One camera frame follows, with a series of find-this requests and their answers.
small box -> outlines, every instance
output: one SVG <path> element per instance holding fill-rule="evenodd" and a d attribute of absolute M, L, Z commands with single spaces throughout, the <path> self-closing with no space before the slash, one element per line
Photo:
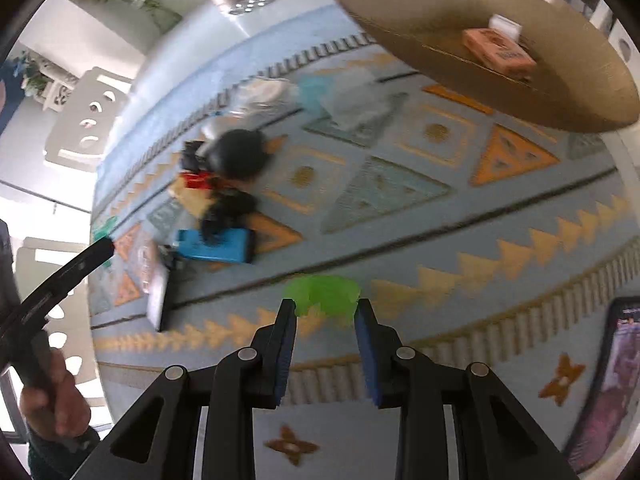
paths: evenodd
<path fill-rule="evenodd" d="M 521 46 L 492 28 L 468 28 L 462 43 L 487 68 L 514 79 L 529 77 L 536 65 Z"/>

chair backrest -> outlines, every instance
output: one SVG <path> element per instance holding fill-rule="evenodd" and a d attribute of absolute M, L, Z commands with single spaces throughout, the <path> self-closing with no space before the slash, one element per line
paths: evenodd
<path fill-rule="evenodd" d="M 45 160 L 90 173 L 96 170 L 127 99 L 108 83 L 130 86 L 131 80 L 98 67 L 82 76 L 47 138 Z"/>

brown bowl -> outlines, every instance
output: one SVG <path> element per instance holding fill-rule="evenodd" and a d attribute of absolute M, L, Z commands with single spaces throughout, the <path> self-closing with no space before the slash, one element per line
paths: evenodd
<path fill-rule="evenodd" d="M 573 132 L 634 124 L 634 80 L 604 35 L 562 0 L 337 0 L 380 45 L 437 82 L 516 118 Z M 500 14 L 522 26 L 530 81 L 484 67 L 466 28 Z"/>

